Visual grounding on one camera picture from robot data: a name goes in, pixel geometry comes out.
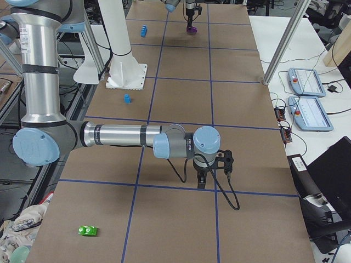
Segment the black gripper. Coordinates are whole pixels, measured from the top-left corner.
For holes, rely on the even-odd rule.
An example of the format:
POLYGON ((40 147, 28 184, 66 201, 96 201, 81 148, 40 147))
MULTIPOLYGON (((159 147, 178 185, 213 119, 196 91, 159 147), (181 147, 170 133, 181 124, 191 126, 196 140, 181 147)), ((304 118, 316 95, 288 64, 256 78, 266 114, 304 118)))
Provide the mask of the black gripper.
POLYGON ((192 15, 195 14, 196 1, 185 0, 185 13, 187 16, 187 28, 192 27, 192 15))
POLYGON ((203 158, 194 158, 193 167, 197 171, 197 188, 206 187, 206 173, 210 171, 211 165, 203 158))

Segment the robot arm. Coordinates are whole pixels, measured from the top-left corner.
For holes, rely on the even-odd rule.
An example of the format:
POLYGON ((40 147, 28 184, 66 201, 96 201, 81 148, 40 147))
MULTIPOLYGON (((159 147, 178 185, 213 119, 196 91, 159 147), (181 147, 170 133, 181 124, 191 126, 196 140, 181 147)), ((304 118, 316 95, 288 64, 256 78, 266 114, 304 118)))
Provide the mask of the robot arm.
POLYGON ((60 111, 58 31, 87 28, 83 1, 11 1, 19 25, 26 115, 13 137, 13 149, 25 163, 42 166, 80 147, 147 147, 157 158, 193 161, 198 187, 218 169, 220 135, 204 126, 188 133, 181 125, 97 125, 68 121, 60 111))
MULTIPOLYGON (((179 0, 166 0, 162 1, 165 4, 165 8, 168 12, 175 11, 177 5, 180 3, 179 0)), ((196 28, 193 27, 195 11, 198 11, 198 15, 201 14, 202 7, 196 4, 196 1, 185 0, 183 1, 185 13, 184 19, 187 21, 186 31, 187 32, 196 32, 196 28)))

